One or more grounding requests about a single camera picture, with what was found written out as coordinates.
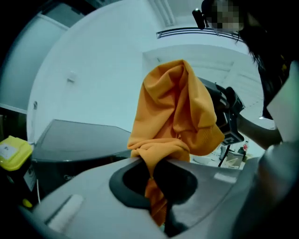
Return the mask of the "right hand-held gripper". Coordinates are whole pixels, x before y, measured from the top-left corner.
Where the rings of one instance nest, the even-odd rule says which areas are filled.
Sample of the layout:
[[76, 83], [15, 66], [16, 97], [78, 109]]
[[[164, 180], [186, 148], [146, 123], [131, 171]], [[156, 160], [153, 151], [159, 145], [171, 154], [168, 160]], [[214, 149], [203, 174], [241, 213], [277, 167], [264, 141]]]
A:
[[244, 141], [237, 130], [237, 116], [245, 108], [232, 87], [223, 88], [205, 79], [200, 80], [208, 90], [217, 117], [216, 125], [224, 134], [222, 145], [228, 146]]

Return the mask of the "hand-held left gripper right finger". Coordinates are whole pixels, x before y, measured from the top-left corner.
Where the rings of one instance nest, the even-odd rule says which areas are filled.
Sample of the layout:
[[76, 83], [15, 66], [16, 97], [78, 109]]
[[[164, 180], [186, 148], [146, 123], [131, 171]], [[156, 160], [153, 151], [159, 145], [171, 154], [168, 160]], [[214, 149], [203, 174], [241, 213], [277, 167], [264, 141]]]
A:
[[203, 221], [229, 193], [240, 172], [177, 160], [160, 161], [154, 169], [154, 180], [167, 200], [166, 235], [177, 236]]

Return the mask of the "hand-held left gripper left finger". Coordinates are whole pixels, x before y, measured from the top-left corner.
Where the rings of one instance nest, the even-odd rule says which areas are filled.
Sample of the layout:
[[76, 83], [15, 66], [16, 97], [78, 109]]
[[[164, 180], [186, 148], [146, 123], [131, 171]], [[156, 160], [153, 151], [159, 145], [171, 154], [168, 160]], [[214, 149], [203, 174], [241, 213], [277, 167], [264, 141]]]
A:
[[148, 199], [136, 191], [147, 174], [138, 158], [84, 171], [38, 204], [37, 226], [49, 239], [164, 239]]

